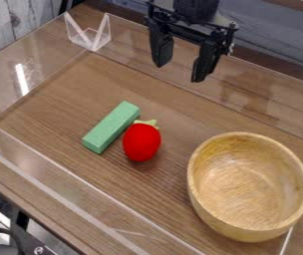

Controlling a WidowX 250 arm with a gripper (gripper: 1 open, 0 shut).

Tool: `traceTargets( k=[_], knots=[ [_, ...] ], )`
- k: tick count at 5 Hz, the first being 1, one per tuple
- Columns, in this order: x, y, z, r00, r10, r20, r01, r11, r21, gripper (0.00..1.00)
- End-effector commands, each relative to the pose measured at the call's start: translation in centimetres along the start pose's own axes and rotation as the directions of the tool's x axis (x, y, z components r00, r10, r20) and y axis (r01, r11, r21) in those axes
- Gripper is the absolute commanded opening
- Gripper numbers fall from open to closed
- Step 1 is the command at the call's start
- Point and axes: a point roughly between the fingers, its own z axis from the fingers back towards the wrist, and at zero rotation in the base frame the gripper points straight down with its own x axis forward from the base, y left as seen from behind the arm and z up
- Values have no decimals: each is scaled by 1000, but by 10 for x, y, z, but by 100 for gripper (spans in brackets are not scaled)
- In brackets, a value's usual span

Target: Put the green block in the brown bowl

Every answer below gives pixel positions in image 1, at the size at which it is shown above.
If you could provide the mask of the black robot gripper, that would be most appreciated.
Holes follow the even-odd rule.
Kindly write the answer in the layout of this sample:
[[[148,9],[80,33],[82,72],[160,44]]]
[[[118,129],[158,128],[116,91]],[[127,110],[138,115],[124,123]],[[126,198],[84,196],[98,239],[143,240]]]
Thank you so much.
[[[219,0],[147,0],[151,58],[163,67],[172,58],[174,38],[201,44],[191,81],[201,83],[214,72],[221,53],[233,50],[239,26],[218,10]]]

